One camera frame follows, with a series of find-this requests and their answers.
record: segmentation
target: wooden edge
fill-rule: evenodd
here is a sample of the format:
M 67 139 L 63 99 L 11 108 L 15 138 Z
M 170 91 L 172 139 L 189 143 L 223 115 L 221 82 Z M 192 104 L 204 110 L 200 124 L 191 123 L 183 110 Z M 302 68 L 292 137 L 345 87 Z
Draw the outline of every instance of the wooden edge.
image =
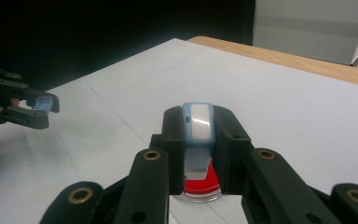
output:
M 189 39 L 188 42 L 358 84 L 358 68 L 356 67 L 246 46 L 206 36 L 196 36 Z

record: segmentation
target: white tabletop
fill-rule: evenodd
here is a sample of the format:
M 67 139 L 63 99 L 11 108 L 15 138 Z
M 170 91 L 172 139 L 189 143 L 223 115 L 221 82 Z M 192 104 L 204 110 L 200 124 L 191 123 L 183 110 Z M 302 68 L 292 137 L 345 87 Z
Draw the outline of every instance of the white tabletop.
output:
M 358 85 L 181 40 L 51 90 L 61 113 L 37 131 L 0 125 L 0 223 L 37 223 L 80 180 L 104 188 L 126 176 L 160 133 L 166 109 L 210 102 L 234 112 L 255 147 L 281 153 L 330 193 L 358 184 Z M 172 223 L 246 223 L 240 196 L 171 198 Z

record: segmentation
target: red circular object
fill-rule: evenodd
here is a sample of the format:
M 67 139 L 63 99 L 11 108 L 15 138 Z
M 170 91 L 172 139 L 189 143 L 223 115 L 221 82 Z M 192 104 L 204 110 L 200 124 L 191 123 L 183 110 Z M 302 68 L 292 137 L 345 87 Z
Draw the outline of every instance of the red circular object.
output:
M 207 194 L 220 189 L 217 175 L 212 167 L 212 161 L 208 166 L 208 173 L 203 180 L 186 180 L 185 192 L 191 194 Z

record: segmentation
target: robotic claw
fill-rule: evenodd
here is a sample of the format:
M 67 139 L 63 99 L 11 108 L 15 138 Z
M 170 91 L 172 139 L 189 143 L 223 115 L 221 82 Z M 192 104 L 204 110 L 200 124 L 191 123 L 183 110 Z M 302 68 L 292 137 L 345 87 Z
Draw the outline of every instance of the robotic claw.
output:
M 12 98 L 26 100 L 32 109 L 11 105 Z M 48 127 L 48 112 L 60 112 L 56 95 L 36 91 L 22 82 L 21 75 L 0 69 L 0 124 L 11 122 L 33 129 Z
M 250 224 L 358 223 L 358 185 L 331 195 L 309 187 L 277 152 L 254 148 L 234 114 L 213 105 L 213 168 L 222 194 L 241 195 Z M 41 223 L 168 223 L 169 195 L 184 191 L 186 118 L 181 106 L 164 113 L 161 134 L 140 151 L 130 174 L 103 189 L 79 182 L 64 189 Z

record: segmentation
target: light blue object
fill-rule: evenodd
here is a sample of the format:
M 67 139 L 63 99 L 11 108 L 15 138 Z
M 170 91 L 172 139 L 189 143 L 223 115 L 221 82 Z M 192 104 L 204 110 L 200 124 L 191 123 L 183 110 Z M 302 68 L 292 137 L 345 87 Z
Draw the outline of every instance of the light blue object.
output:
M 205 179 L 216 142 L 213 105 L 186 103 L 182 107 L 185 122 L 186 179 Z
M 40 96 L 36 99 L 36 104 L 32 107 L 33 110 L 43 110 L 47 113 L 53 107 L 53 98 L 51 96 Z

